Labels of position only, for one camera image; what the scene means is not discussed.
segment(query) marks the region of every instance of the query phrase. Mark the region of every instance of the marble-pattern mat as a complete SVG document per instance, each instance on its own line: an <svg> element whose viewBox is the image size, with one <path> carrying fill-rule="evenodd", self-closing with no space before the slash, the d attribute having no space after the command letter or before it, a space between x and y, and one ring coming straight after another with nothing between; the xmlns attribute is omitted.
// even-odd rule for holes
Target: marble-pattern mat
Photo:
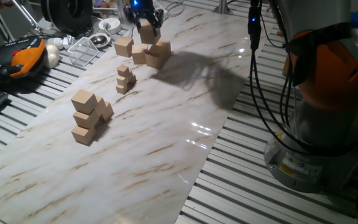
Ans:
<svg viewBox="0 0 358 224"><path fill-rule="evenodd" d="M0 153L0 219L174 223L248 76L246 37L247 19L187 7L162 27L174 51L162 70L107 51ZM126 95L120 64L138 79ZM81 88L115 112L90 147L70 132Z"/></svg>

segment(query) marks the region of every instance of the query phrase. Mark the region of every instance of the plastic container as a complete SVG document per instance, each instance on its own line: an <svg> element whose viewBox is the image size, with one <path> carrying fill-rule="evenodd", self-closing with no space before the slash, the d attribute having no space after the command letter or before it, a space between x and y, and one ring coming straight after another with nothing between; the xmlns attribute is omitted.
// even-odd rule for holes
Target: plastic container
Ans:
<svg viewBox="0 0 358 224"><path fill-rule="evenodd" d="M99 50L87 37L81 38L67 50L73 65L84 67L99 53Z"/></svg>
<svg viewBox="0 0 358 224"><path fill-rule="evenodd" d="M63 39L62 38L50 38L47 41L48 45L54 45L59 50L63 49Z"/></svg>

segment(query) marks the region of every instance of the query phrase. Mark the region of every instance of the gray cable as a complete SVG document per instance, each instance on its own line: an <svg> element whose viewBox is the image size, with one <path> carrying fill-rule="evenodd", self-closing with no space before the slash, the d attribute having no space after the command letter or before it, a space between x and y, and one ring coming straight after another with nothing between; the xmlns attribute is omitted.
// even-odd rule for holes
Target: gray cable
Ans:
<svg viewBox="0 0 358 224"><path fill-rule="evenodd" d="M115 40L115 38L112 37L112 35L109 33L108 28L110 28L110 24L108 24L107 22L105 22L105 23L103 24L103 29L104 29L104 31L107 33L107 35L110 36L111 41L115 42L116 40Z"/></svg>
<svg viewBox="0 0 358 224"><path fill-rule="evenodd" d="M179 16L180 14L183 13L183 11L185 10L185 3L183 3L184 0L175 0L173 2L171 2L165 9L168 12L168 16L170 17L175 17L175 16ZM170 11L172 11L172 9L178 7L178 6L182 6L182 9L180 12L175 13L175 14L171 14Z"/></svg>

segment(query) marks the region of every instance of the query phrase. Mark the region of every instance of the wooden block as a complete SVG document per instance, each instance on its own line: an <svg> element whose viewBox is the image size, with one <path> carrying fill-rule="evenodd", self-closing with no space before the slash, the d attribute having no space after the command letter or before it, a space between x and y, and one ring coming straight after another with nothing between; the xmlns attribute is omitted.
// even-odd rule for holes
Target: wooden block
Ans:
<svg viewBox="0 0 358 224"><path fill-rule="evenodd" d="M86 128L86 129L93 128L99 119L99 116L98 116L98 113L96 112L96 110L93 110L90 115L76 111L73 114L73 117L79 127Z"/></svg>
<svg viewBox="0 0 358 224"><path fill-rule="evenodd" d="M131 78L131 80L129 81L129 84L134 84L137 80L136 80L136 75L134 75L134 74L132 73L132 71L131 71L131 76L132 76L132 78Z"/></svg>
<svg viewBox="0 0 358 224"><path fill-rule="evenodd" d="M279 29L279 30L277 31L277 35L279 35L279 36L284 36L283 31L282 31L281 29Z"/></svg>
<svg viewBox="0 0 358 224"><path fill-rule="evenodd" d="M111 104L109 102L104 102L105 103L105 110L103 111L102 116L100 116L100 120L106 122L108 121L112 114L114 114L114 111L112 110Z"/></svg>
<svg viewBox="0 0 358 224"><path fill-rule="evenodd" d="M117 93L125 94L128 90L128 86L117 85Z"/></svg>
<svg viewBox="0 0 358 224"><path fill-rule="evenodd" d="M117 55L131 57L133 45L134 40L132 38L120 37L117 41L115 41L114 48L116 49Z"/></svg>
<svg viewBox="0 0 358 224"><path fill-rule="evenodd" d="M94 93L86 90L78 91L78 93L76 93L71 99L71 102L78 112L87 115L91 114L96 105L98 105L98 101L96 100Z"/></svg>
<svg viewBox="0 0 358 224"><path fill-rule="evenodd" d="M146 64L147 44L135 44L132 47L132 59L135 65Z"/></svg>
<svg viewBox="0 0 358 224"><path fill-rule="evenodd" d="M144 22L140 28L140 40L142 44L156 44L161 37L160 29L156 29L157 36L154 36L153 27L149 22Z"/></svg>
<svg viewBox="0 0 358 224"><path fill-rule="evenodd" d="M96 100L98 101L98 105L94 110L96 110L98 117L100 117L106 106L104 105L104 99L101 96L96 96Z"/></svg>
<svg viewBox="0 0 358 224"><path fill-rule="evenodd" d="M93 141L94 136L96 135L96 129L93 127L91 129L81 128L78 125L74 127L71 131L76 142L82 143L84 145L89 145Z"/></svg>
<svg viewBox="0 0 358 224"><path fill-rule="evenodd" d="M125 65L120 65L117 68L117 72L118 72L118 75L121 77L129 77L129 75L130 75L129 68L128 68L128 66L125 66Z"/></svg>
<svg viewBox="0 0 358 224"><path fill-rule="evenodd" d="M164 50L161 46L152 46L146 52L146 64L148 67L160 69L165 65L170 55L165 54L166 50Z"/></svg>
<svg viewBox="0 0 358 224"><path fill-rule="evenodd" d="M117 84L118 85L126 86L126 85L128 85L128 82L129 82L129 79L127 77L121 77L121 76L117 77Z"/></svg>
<svg viewBox="0 0 358 224"><path fill-rule="evenodd" d="M164 54L164 57L171 56L171 42L169 40L160 39L155 46L159 48L159 51Z"/></svg>

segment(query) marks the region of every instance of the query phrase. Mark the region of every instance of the stacked wooden blocks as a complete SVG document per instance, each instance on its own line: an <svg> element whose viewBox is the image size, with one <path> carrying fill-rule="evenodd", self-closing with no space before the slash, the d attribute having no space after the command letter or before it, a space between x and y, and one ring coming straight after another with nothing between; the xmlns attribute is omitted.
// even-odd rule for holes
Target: stacked wooden blocks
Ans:
<svg viewBox="0 0 358 224"><path fill-rule="evenodd" d="M96 123L106 122L114 113L111 104L85 90L78 91L71 102L76 109L73 117L77 123L71 133L76 142L89 145L96 135Z"/></svg>
<svg viewBox="0 0 358 224"><path fill-rule="evenodd" d="M117 92L120 94L125 94L128 90L128 84L132 85L136 82L136 76L125 65L120 65L120 67L117 68L117 72Z"/></svg>
<svg viewBox="0 0 358 224"><path fill-rule="evenodd" d="M134 40L129 37L120 37L115 43L117 55L133 58L135 65L146 64L148 67L162 68L169 57L171 57L171 42L169 40L160 40L160 29L156 29L157 35L154 35L153 27L149 22L142 24L139 30L142 44L134 44ZM136 82L136 76L125 65L117 68L117 92L125 94L128 85Z"/></svg>

